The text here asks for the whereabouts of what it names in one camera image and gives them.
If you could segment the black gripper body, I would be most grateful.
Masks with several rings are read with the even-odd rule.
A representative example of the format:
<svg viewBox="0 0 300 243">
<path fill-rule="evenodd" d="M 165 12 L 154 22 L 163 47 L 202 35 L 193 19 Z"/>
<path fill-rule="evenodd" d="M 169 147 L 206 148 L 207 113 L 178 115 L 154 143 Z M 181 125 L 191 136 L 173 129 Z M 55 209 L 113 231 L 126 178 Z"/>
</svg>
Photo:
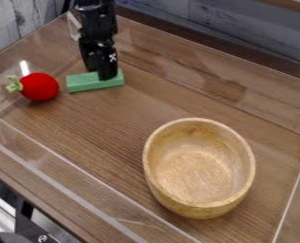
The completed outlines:
<svg viewBox="0 0 300 243">
<path fill-rule="evenodd" d="M 75 0 L 80 14 L 82 28 L 79 46 L 82 49 L 110 47 L 117 34 L 114 0 Z"/>
</svg>

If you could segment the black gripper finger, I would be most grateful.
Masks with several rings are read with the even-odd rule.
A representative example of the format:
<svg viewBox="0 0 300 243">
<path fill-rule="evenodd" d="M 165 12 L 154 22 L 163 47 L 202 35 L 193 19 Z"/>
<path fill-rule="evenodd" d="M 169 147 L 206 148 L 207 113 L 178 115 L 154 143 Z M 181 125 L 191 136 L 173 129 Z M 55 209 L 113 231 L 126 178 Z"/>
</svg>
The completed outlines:
<svg viewBox="0 0 300 243">
<path fill-rule="evenodd" d="M 97 71 L 98 64 L 97 57 L 94 56 L 92 44 L 83 37 L 79 38 L 79 50 L 87 71 Z"/>
<path fill-rule="evenodd" d="M 117 51 L 113 46 L 99 45 L 95 50 L 97 72 L 99 79 L 106 81 L 117 75 Z"/>
</svg>

